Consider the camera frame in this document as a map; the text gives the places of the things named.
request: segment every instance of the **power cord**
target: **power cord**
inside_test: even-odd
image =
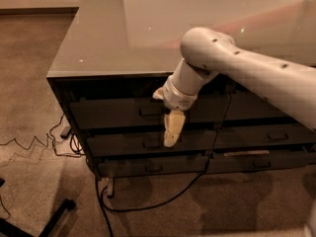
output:
[[[50,135],[49,138],[51,139],[51,144],[52,144],[53,152],[54,152],[54,154],[55,154],[56,156],[63,156],[63,157],[69,157],[69,158],[80,158],[82,155],[78,155],[78,154],[75,154],[75,155],[74,155],[74,154],[59,154],[59,153],[57,152],[56,143],[62,143],[62,142],[65,141],[65,140],[57,141],[57,140],[56,140],[56,137],[52,134],[52,132],[53,132],[56,128],[58,128],[58,127],[61,125],[64,116],[65,116],[65,115],[62,115],[61,118],[60,118],[59,123],[58,123],[57,125],[55,125],[54,127],[52,127],[52,128],[50,129],[50,131],[49,131],[49,135]]]
[[[11,213],[9,212],[9,210],[6,208],[6,206],[4,206],[1,195],[0,195],[0,203],[1,206],[4,208],[4,210],[8,213],[8,217],[7,218],[2,218],[3,220],[8,220],[11,217]]]
[[[99,202],[99,206],[101,208],[101,211],[102,211],[102,214],[103,216],[105,217],[106,219],[106,222],[107,222],[107,226],[108,226],[108,230],[109,230],[109,234],[110,234],[110,237],[113,237],[113,230],[112,230],[112,226],[110,224],[110,221],[109,221],[109,218],[107,216],[107,213],[103,207],[103,199],[102,197],[100,196],[100,193],[99,193],[99,185],[98,185],[98,178],[96,177],[95,179],[95,185],[96,185],[96,193],[97,193],[97,198],[98,198],[98,202]]]
[[[52,127],[50,130],[49,130],[49,133],[46,134],[46,144],[44,144],[43,142],[41,142],[36,136],[33,137],[33,140],[30,144],[29,147],[25,147],[23,146],[21,143],[19,143],[19,141],[17,140],[17,138],[13,138],[11,140],[9,140],[8,142],[6,143],[0,143],[0,146],[7,146],[9,145],[10,143],[12,142],[15,142],[18,146],[20,146],[22,149],[26,150],[26,151],[29,151],[33,144],[37,141],[39,144],[41,144],[43,147],[45,148],[48,148],[49,147],[49,140],[51,140],[51,144],[52,144],[52,149],[55,153],[56,156],[65,156],[65,157],[72,157],[72,158],[80,158],[81,156],[83,156],[84,154],[81,154],[80,152],[82,151],[82,149],[79,149],[79,142],[78,142],[78,145],[76,145],[77,147],[77,150],[76,150],[76,154],[59,154],[57,152],[57,148],[56,148],[56,144],[59,144],[59,143],[63,143],[65,142],[66,140],[61,140],[61,141],[57,141],[56,140],[56,137],[52,134],[52,132],[58,128],[61,123],[62,123],[62,120],[64,118],[64,115],[61,116],[60,118],[60,121],[57,125],[55,125],[54,127]]]
[[[74,133],[71,134],[71,138],[70,138],[70,148],[71,151],[74,152],[77,155],[84,155],[82,152],[82,148],[80,147],[80,143],[78,138],[76,137],[77,142],[75,141],[75,137],[76,135]]]
[[[101,211],[107,221],[107,225],[108,225],[108,229],[109,229],[109,233],[110,236],[113,236],[113,230],[109,221],[109,218],[106,214],[106,210],[110,211],[110,212],[116,212],[116,213],[122,213],[122,212],[133,212],[133,211],[142,211],[142,210],[148,210],[148,209],[153,209],[153,208],[157,208],[163,205],[166,205],[167,203],[175,200],[176,198],[180,197],[183,193],[185,193],[200,177],[202,177],[203,175],[205,175],[208,171],[208,166],[209,166],[209,161],[206,162],[204,170],[202,173],[198,174],[195,178],[193,178],[192,181],[190,181],[190,183],[182,190],[180,191],[178,194],[176,194],[175,196],[169,198],[166,201],[151,205],[151,206],[146,206],[146,207],[141,207],[141,208],[127,208],[127,209],[114,209],[114,208],[110,208],[108,207],[105,202],[104,202],[104,195],[107,191],[108,186],[105,186],[101,193],[99,193],[99,186],[98,186],[98,179],[96,177],[95,179],[95,184],[96,184],[96,193],[97,193],[97,197],[98,197],[98,202],[101,208]]]

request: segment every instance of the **drawer handle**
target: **drawer handle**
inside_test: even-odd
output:
[[[145,171],[150,174],[159,173],[159,172],[162,172],[162,166],[160,165],[158,168],[153,168],[153,167],[149,168],[146,166]]]
[[[278,142],[288,139],[288,135],[283,131],[271,131],[268,133],[268,139],[271,142]]]
[[[159,118],[164,115],[161,107],[145,107],[139,109],[139,115],[143,118]]]

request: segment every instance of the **cable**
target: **cable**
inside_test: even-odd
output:
[[[99,202],[101,211],[102,211],[102,213],[103,213],[103,216],[104,216],[105,219],[106,219],[110,236],[113,237],[113,236],[114,236],[114,235],[113,235],[113,230],[112,230],[112,227],[111,227],[109,218],[108,218],[108,216],[107,216],[107,213],[106,213],[106,211],[105,211],[105,209],[104,209],[104,207],[103,207],[103,200],[102,200],[102,198],[100,197],[100,194],[99,194],[99,186],[98,186],[98,179],[97,179],[97,177],[96,177],[96,179],[95,179],[95,185],[96,185],[96,193],[97,193],[97,198],[98,198],[98,202]]]
[[[209,166],[209,161],[206,162],[204,171],[202,173],[198,174],[195,178],[193,178],[193,180],[182,191],[180,191],[178,194],[176,194],[175,196],[169,198],[166,201],[160,202],[160,203],[155,204],[155,205],[147,206],[147,207],[141,207],[141,208],[114,209],[114,208],[110,208],[110,207],[106,206],[106,204],[104,203],[103,197],[104,197],[104,194],[105,194],[105,192],[107,190],[107,186],[105,186],[102,189],[102,191],[101,191],[101,203],[102,203],[102,206],[106,210],[111,211],[111,212],[132,212],[132,211],[141,211],[141,210],[148,210],[148,209],[153,209],[153,208],[160,207],[162,205],[165,205],[165,204],[175,200],[176,198],[181,196],[183,193],[185,193],[201,176],[203,176],[204,174],[207,173],[208,166]]]
[[[3,218],[4,220],[7,220],[11,217],[11,213],[9,212],[9,210],[7,210],[6,206],[4,206],[3,204],[3,201],[2,201],[2,198],[1,198],[1,195],[0,195],[0,203],[1,203],[1,206],[4,208],[4,210],[8,213],[8,217],[7,218]]]
[[[70,148],[71,148],[71,151],[74,152],[75,154],[77,155],[84,155],[82,152],[82,148],[79,148],[80,147],[80,144],[79,144],[79,140],[77,138],[77,143],[75,141],[75,134],[72,133],[71,134],[71,138],[70,138]]]
[[[33,145],[33,143],[34,143],[35,141],[38,141],[41,145],[43,145],[44,147],[47,148],[48,145],[49,145],[48,140],[49,140],[49,135],[48,135],[48,133],[47,133],[47,134],[46,134],[46,145],[45,145],[44,143],[42,143],[36,136],[34,136],[34,137],[33,137],[33,140],[32,140],[32,142],[31,142],[31,144],[30,144],[29,147],[24,147],[23,145],[21,145],[21,144],[18,142],[18,140],[17,140],[16,138],[11,139],[11,140],[8,141],[7,143],[0,144],[0,146],[7,146],[7,145],[9,145],[11,142],[14,141],[14,142],[16,142],[16,144],[17,144],[18,146],[20,146],[20,147],[23,148],[24,150],[29,151],[29,150],[32,148],[32,145]]]
[[[57,125],[55,125],[54,127],[52,127],[52,128],[50,129],[50,131],[49,131],[49,135],[50,135],[49,138],[51,139],[51,144],[52,144],[53,152],[54,152],[54,154],[55,154],[56,156],[63,156],[63,157],[69,157],[69,158],[80,158],[82,155],[77,155],[77,154],[75,154],[75,155],[73,155],[73,154],[59,154],[59,153],[57,152],[56,143],[60,143],[60,142],[56,140],[56,137],[52,134],[52,132],[53,132],[56,128],[58,128],[58,127],[61,125],[64,116],[65,116],[65,115],[62,115],[61,118],[60,118],[59,123],[58,123]]]
[[[11,139],[11,140],[9,140],[8,142],[3,143],[3,144],[0,143],[0,146],[7,146],[7,145],[9,145],[11,142],[15,142],[18,146],[20,146],[20,147],[23,148],[24,150],[29,151],[29,150],[32,148],[32,146],[33,146],[33,144],[35,143],[35,141],[37,141],[39,144],[41,144],[41,145],[44,146],[45,148],[48,148],[48,147],[49,147],[49,140],[51,140],[52,149],[53,149],[53,151],[54,151],[54,153],[55,153],[56,156],[65,156],[65,157],[72,157],[72,158],[80,158],[80,157],[83,156],[84,154],[80,154],[80,151],[81,151],[82,149],[79,150],[79,146],[77,147],[78,150],[79,150],[79,154],[76,153],[75,155],[73,155],[73,154],[58,154],[58,153],[57,153],[56,144],[57,144],[57,143],[58,143],[58,144],[59,144],[59,143],[63,143],[63,142],[65,142],[66,140],[64,139],[64,140],[62,140],[62,141],[57,141],[57,140],[56,140],[56,137],[52,134],[52,132],[53,132],[56,128],[58,128],[58,127],[61,125],[64,116],[65,116],[65,115],[62,115],[61,118],[60,118],[59,123],[58,123],[57,125],[55,125],[54,127],[52,127],[52,128],[49,130],[49,133],[46,134],[46,144],[44,144],[44,143],[41,142],[36,136],[34,136],[34,137],[33,137],[33,140],[32,140],[32,142],[31,142],[31,144],[30,144],[29,147],[25,147],[25,146],[23,146],[22,144],[20,144],[19,141],[18,141],[16,138],[13,138],[13,139]]]

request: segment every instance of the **wire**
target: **wire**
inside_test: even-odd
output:
[[[50,135],[49,138],[51,139],[51,144],[52,144],[53,152],[54,152],[54,154],[55,154],[56,156],[63,156],[63,157],[69,157],[69,158],[80,158],[82,155],[77,155],[77,154],[75,154],[75,155],[73,155],[73,154],[59,154],[59,153],[57,152],[56,143],[60,143],[60,142],[56,140],[56,137],[52,134],[52,132],[53,132],[56,128],[58,128],[58,127],[61,125],[62,120],[63,120],[64,117],[65,117],[65,115],[62,115],[61,118],[60,118],[59,123],[58,123],[57,125],[55,125],[54,127],[52,127],[52,128],[50,129],[50,131],[49,131],[49,135]]]
[[[204,171],[202,173],[198,174],[195,178],[193,178],[193,180],[190,181],[190,183],[182,191],[180,191],[178,194],[176,194],[175,196],[169,198],[166,201],[160,202],[160,203],[155,204],[155,205],[147,206],[147,207],[141,207],[141,208],[114,209],[114,208],[110,208],[110,207],[106,206],[106,204],[104,203],[104,194],[105,194],[105,192],[106,192],[106,190],[108,188],[107,186],[105,186],[102,189],[102,191],[101,191],[101,203],[102,203],[102,206],[106,210],[108,210],[110,212],[132,212],[132,211],[141,211],[141,210],[148,210],[148,209],[153,209],[153,208],[160,207],[162,205],[165,205],[165,204],[175,200],[176,198],[181,196],[183,193],[185,193],[201,176],[203,176],[204,174],[207,173],[208,166],[209,166],[209,161],[206,162],[205,167],[204,167]]]
[[[96,177],[96,179],[95,179],[95,185],[96,185],[96,193],[97,193],[97,198],[98,198],[98,202],[99,202],[101,211],[102,211],[102,213],[103,213],[103,216],[104,216],[105,219],[106,219],[110,236],[113,237],[113,236],[114,236],[114,235],[113,235],[113,230],[112,230],[112,227],[111,227],[109,218],[108,218],[108,216],[107,216],[107,213],[106,213],[106,211],[105,211],[105,209],[104,209],[104,207],[103,207],[103,200],[102,200],[102,198],[100,197],[100,194],[99,194],[99,186],[98,186],[98,178],[97,178],[97,177]]]
[[[53,151],[54,151],[54,153],[55,153],[56,156],[65,156],[65,157],[72,157],[72,158],[80,158],[80,157],[83,156],[84,154],[80,154],[80,151],[81,151],[82,149],[79,150],[79,146],[77,147],[78,150],[79,150],[79,154],[76,153],[76,154],[74,155],[74,154],[58,154],[58,153],[57,153],[56,144],[57,144],[57,143],[58,143],[58,144],[59,144],[59,143],[63,143],[63,142],[65,142],[66,140],[64,139],[64,140],[61,140],[61,141],[57,141],[57,140],[56,140],[56,137],[52,134],[52,132],[53,132],[56,128],[58,128],[58,127],[61,125],[64,116],[65,116],[65,115],[62,115],[61,118],[60,118],[59,123],[58,123],[57,125],[55,125],[54,127],[52,127],[52,128],[49,130],[49,133],[46,134],[46,144],[44,144],[44,143],[41,142],[36,136],[34,136],[34,137],[33,137],[33,140],[32,140],[32,142],[31,142],[31,144],[30,144],[29,147],[23,146],[21,143],[19,143],[19,141],[18,141],[16,138],[13,138],[13,139],[11,139],[11,140],[9,140],[8,142],[3,143],[3,144],[0,143],[0,146],[7,146],[7,145],[9,145],[10,143],[15,142],[18,146],[20,146],[20,147],[23,148],[24,150],[29,151],[29,150],[33,147],[33,144],[34,144],[36,141],[37,141],[39,144],[41,144],[42,146],[44,146],[45,148],[48,148],[48,147],[49,147],[49,140],[51,140],[52,149],[53,149]]]
[[[75,134],[74,133],[72,133],[71,134],[71,138],[70,138],[70,148],[71,148],[71,151],[72,152],[74,152],[75,154],[77,154],[77,155],[84,155],[83,153],[81,153],[82,152],[82,148],[79,148],[80,147],[80,144],[79,144],[79,140],[78,140],[78,138],[76,138],[77,139],[77,143],[76,143],[76,141],[75,141]]]
[[[9,212],[9,210],[6,208],[6,206],[4,206],[3,204],[3,201],[2,201],[2,198],[1,198],[1,195],[0,195],[0,203],[1,203],[1,206],[4,208],[4,210],[8,213],[8,217],[7,218],[3,218],[4,220],[7,220],[11,217],[11,213]]]
[[[49,140],[49,135],[48,135],[48,133],[47,133],[47,134],[46,134],[46,145],[45,145],[44,143],[42,143],[36,136],[34,136],[34,137],[33,137],[33,140],[32,140],[32,142],[31,142],[31,144],[30,144],[29,147],[25,147],[25,146],[21,145],[21,144],[18,142],[18,140],[17,140],[16,138],[9,140],[7,143],[0,144],[0,146],[7,146],[7,145],[9,145],[11,142],[14,141],[14,142],[16,142],[16,144],[17,144],[18,146],[20,146],[20,147],[23,148],[24,150],[29,151],[29,150],[32,148],[33,143],[34,143],[35,141],[39,142],[41,145],[43,145],[44,147],[47,148],[47,147],[49,146],[48,140]]]

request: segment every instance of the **black cable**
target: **black cable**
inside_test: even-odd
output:
[[[107,216],[107,213],[106,213],[106,211],[105,211],[105,209],[103,207],[103,200],[102,200],[102,198],[100,197],[100,194],[99,194],[99,186],[98,186],[98,178],[97,177],[95,179],[95,185],[96,185],[96,193],[97,193],[97,198],[98,198],[98,202],[99,202],[101,211],[103,213],[103,216],[106,219],[106,222],[107,222],[107,225],[108,225],[108,230],[109,230],[109,233],[110,233],[110,237],[113,237],[114,235],[113,235],[112,227],[111,227],[109,218]]]
[[[0,203],[1,203],[1,206],[4,208],[4,210],[8,213],[8,217],[7,218],[3,218],[4,220],[7,220],[11,217],[11,213],[9,212],[9,210],[6,208],[6,206],[4,206],[3,204],[3,201],[2,201],[2,198],[1,198],[1,195],[0,195]]]
[[[79,140],[77,139],[77,143],[75,141],[75,134],[72,133],[71,134],[71,138],[70,138],[70,149],[72,152],[74,152],[75,154],[77,155],[84,155],[82,152],[82,148],[79,148],[80,147],[80,144],[79,144]]]
[[[129,209],[114,209],[114,208],[109,208],[108,206],[106,206],[106,204],[104,203],[104,194],[105,191],[107,190],[107,187],[104,187],[101,191],[101,203],[102,206],[111,212],[132,212],[132,211],[141,211],[141,210],[148,210],[148,209],[153,209],[153,208],[157,208],[160,207],[162,205],[165,205],[173,200],[175,200],[176,198],[178,198],[179,196],[181,196],[183,193],[185,193],[201,176],[203,176],[204,174],[207,173],[208,170],[208,166],[209,166],[209,161],[206,162],[205,164],[205,168],[204,171],[200,174],[198,174],[182,191],[180,191],[178,194],[176,194],[175,196],[169,198],[166,201],[163,201],[161,203],[155,204],[155,205],[151,205],[151,206],[147,206],[147,207],[142,207],[142,208],[129,208]]]
[[[25,147],[25,146],[23,146],[22,144],[20,144],[19,141],[18,141],[16,138],[13,138],[13,139],[11,139],[11,140],[9,140],[8,142],[3,143],[3,144],[0,143],[0,146],[7,146],[7,145],[9,145],[11,142],[15,142],[18,146],[20,146],[20,147],[23,148],[24,150],[29,151],[29,150],[32,148],[32,146],[33,146],[33,144],[35,143],[35,141],[37,141],[39,144],[41,144],[41,145],[44,146],[45,148],[48,148],[48,147],[49,147],[49,140],[51,140],[52,149],[53,149],[53,151],[54,151],[54,153],[55,153],[56,156],[65,156],[65,157],[72,157],[72,158],[80,158],[82,155],[84,155],[84,154],[80,154],[80,151],[81,151],[82,149],[80,149],[79,154],[75,154],[75,155],[73,155],[73,154],[58,154],[58,153],[57,153],[56,144],[57,144],[57,143],[58,143],[58,144],[59,144],[59,143],[63,143],[63,142],[65,142],[66,140],[64,139],[64,140],[61,140],[61,141],[57,141],[57,140],[56,140],[56,137],[52,134],[52,132],[53,132],[56,128],[58,128],[58,127],[61,125],[63,118],[64,118],[64,115],[61,116],[59,123],[58,123],[57,125],[55,125],[54,127],[52,127],[52,128],[49,130],[49,133],[46,134],[46,144],[44,144],[44,143],[41,142],[36,136],[34,136],[34,137],[33,137],[33,140],[32,140],[32,142],[31,142],[31,144],[30,144],[29,147]]]
[[[69,157],[69,158],[80,158],[82,155],[73,155],[73,154],[59,154],[57,152],[57,148],[56,148],[56,143],[60,143],[59,141],[56,140],[56,137],[52,134],[52,132],[58,128],[61,123],[62,123],[62,120],[64,118],[65,115],[62,115],[62,117],[60,118],[60,121],[57,125],[55,125],[54,127],[52,127],[49,131],[49,135],[50,135],[50,139],[51,139],[51,144],[52,144],[52,149],[53,149],[53,152],[56,156],[63,156],[63,157]]]
[[[48,139],[49,139],[49,135],[48,135],[48,133],[47,133],[47,134],[46,134],[46,145],[45,145],[44,143],[42,143],[36,136],[34,136],[34,137],[33,137],[33,140],[32,140],[32,142],[31,142],[31,144],[30,144],[29,147],[25,147],[25,146],[21,145],[21,144],[18,142],[18,140],[17,140],[16,138],[11,139],[11,140],[9,140],[7,143],[4,143],[4,144],[1,144],[1,143],[0,143],[0,146],[7,146],[7,145],[9,145],[11,142],[14,141],[14,142],[16,142],[16,144],[17,144],[18,146],[20,146],[20,147],[23,148],[24,150],[29,151],[29,150],[32,148],[33,143],[34,143],[35,141],[38,141],[41,145],[43,145],[45,148],[47,148],[47,147],[49,146]]]

